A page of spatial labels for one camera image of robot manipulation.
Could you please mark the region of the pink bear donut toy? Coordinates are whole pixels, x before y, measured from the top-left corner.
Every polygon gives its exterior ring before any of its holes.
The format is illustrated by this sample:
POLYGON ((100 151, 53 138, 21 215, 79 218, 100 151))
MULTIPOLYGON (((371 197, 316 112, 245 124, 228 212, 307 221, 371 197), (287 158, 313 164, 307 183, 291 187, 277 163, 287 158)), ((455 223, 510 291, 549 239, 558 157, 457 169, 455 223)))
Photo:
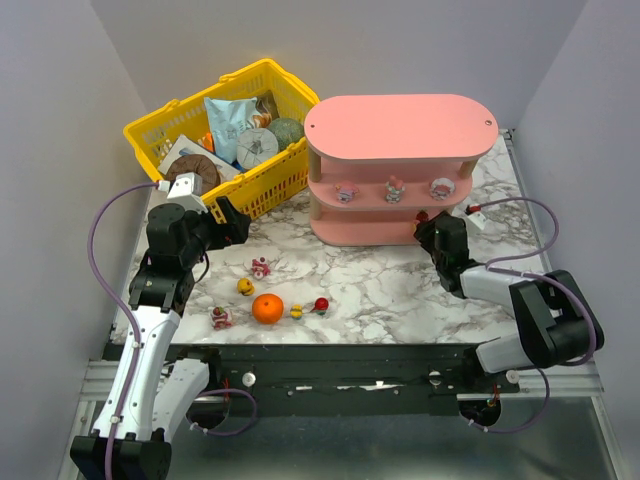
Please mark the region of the pink bear donut toy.
POLYGON ((429 215, 425 210, 420 210, 418 214, 415 216, 414 223, 416 225, 429 221, 429 215))

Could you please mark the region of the white ring pink figure toy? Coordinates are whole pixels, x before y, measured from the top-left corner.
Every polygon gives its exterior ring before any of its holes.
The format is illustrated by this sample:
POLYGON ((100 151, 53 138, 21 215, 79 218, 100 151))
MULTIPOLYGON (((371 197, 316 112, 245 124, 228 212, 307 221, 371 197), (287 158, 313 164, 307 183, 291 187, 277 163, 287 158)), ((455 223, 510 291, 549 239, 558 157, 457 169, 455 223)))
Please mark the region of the white ring pink figure toy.
POLYGON ((429 193, 437 201, 444 201, 455 193, 455 182, 448 178, 437 178, 432 181, 429 193))

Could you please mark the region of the pink bear strawberry toy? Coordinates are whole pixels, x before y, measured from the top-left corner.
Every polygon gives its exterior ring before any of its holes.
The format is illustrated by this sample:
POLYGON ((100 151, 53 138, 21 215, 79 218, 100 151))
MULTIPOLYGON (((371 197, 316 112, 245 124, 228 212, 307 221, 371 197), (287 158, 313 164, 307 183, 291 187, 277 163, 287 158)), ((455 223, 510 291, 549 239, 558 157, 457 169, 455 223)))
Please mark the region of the pink bear strawberry toy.
POLYGON ((254 258, 251 262, 251 271, 256 280, 263 279, 271 273, 270 266, 265 257, 254 258))

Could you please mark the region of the pink round planet toy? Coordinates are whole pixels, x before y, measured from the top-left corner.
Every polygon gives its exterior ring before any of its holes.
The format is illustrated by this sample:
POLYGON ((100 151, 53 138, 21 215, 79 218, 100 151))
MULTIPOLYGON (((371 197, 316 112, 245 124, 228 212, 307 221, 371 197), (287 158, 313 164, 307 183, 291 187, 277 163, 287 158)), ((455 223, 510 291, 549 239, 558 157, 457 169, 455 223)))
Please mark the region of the pink round planet toy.
POLYGON ((349 203, 359 193, 359 187, 351 181, 340 181, 334 185, 336 198, 340 203, 349 203))

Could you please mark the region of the red strawberry figure toy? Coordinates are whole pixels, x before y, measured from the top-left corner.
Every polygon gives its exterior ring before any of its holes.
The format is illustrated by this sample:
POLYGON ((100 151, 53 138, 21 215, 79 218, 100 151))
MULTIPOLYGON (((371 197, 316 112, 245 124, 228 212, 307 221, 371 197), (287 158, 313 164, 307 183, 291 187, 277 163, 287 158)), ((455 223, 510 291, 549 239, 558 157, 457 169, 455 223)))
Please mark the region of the red strawberry figure toy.
POLYGON ((328 309, 329 300, 325 297, 319 297, 315 300, 311 312, 323 316, 327 313, 328 309))

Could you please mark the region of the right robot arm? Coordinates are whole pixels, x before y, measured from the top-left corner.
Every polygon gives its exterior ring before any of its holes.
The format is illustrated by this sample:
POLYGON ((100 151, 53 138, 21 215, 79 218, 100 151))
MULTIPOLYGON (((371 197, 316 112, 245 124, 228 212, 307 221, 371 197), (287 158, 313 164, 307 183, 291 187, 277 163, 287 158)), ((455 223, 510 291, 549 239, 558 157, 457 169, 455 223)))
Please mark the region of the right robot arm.
POLYGON ((515 334, 465 352, 469 374, 580 365, 604 346, 603 329, 569 272, 491 270, 470 257, 466 223, 447 212, 431 218, 421 211, 414 224, 445 291, 496 304, 515 319, 515 334))

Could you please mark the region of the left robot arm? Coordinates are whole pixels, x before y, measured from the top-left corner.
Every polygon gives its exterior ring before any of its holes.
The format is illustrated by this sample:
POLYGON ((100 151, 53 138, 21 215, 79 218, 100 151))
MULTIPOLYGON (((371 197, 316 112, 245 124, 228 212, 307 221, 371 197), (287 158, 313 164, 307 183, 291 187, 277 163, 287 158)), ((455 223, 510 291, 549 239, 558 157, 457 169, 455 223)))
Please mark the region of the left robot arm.
POLYGON ((162 379, 166 355, 207 252, 243 244, 251 219, 226 197, 223 218, 176 201, 148 214, 148 248, 129 287, 129 329, 111 390, 91 432, 74 438, 70 457, 87 479, 164 479, 175 431, 210 382, 209 364, 184 358, 162 379))

